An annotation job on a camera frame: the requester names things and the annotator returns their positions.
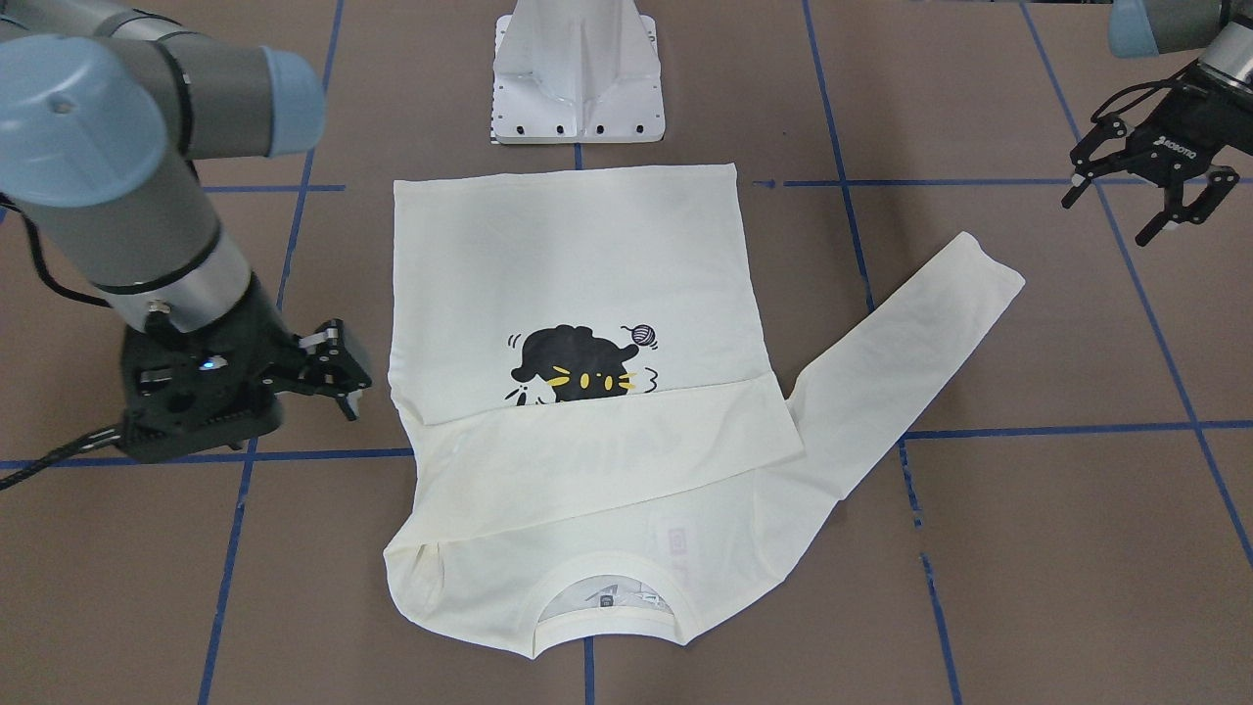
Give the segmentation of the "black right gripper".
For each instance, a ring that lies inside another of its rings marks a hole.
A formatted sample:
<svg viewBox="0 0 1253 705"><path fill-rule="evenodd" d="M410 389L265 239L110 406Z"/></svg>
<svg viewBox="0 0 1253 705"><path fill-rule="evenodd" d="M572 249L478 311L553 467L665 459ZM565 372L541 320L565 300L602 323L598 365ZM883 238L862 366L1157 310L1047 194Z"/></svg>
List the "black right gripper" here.
<svg viewBox="0 0 1253 705"><path fill-rule="evenodd" d="M371 376L309 358L365 364L365 347L341 318L297 339L258 277L224 316L190 333L175 327L170 301L148 301L144 313L140 329L122 338L117 447L132 460L157 463L268 435L284 419L284 392L332 399L345 419L361 418Z"/></svg>

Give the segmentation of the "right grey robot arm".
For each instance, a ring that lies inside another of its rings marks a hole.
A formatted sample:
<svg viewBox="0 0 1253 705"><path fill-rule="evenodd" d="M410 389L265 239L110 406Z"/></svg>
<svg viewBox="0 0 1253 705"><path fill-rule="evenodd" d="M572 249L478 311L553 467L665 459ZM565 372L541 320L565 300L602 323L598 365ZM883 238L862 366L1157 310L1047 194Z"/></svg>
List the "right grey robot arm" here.
<svg viewBox="0 0 1253 705"><path fill-rule="evenodd" d="M321 76L299 54L233 46L112 1L3 4L3 207L39 270L46 235L91 286L61 296L125 322L117 425L3 481L100 447L157 463L282 425L279 396L357 419L372 384L348 327L288 329L194 169L315 149Z"/></svg>

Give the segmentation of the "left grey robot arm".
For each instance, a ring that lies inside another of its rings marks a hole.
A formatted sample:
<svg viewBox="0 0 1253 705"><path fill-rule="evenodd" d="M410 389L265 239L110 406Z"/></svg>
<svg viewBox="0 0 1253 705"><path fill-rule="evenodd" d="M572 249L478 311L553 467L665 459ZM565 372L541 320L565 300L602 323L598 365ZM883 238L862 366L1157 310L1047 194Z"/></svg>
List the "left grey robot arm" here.
<svg viewBox="0 0 1253 705"><path fill-rule="evenodd" d="M1128 86L1101 103L1069 153L1070 209L1096 178L1126 172L1159 187L1164 204L1136 233L1200 224L1240 175L1215 164L1225 148L1252 152L1252 23L1248 1L1114 1L1108 45L1116 58L1199 50L1185 68Z"/></svg>

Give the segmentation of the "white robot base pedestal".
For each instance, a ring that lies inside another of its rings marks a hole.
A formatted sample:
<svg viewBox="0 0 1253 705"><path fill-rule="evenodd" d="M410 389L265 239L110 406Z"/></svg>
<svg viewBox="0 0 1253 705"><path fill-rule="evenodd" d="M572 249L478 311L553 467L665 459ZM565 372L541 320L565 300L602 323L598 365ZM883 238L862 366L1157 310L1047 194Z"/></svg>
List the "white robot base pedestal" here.
<svg viewBox="0 0 1253 705"><path fill-rule="evenodd" d="M519 1L492 38L492 143L653 143L667 134L657 25L637 3Z"/></svg>

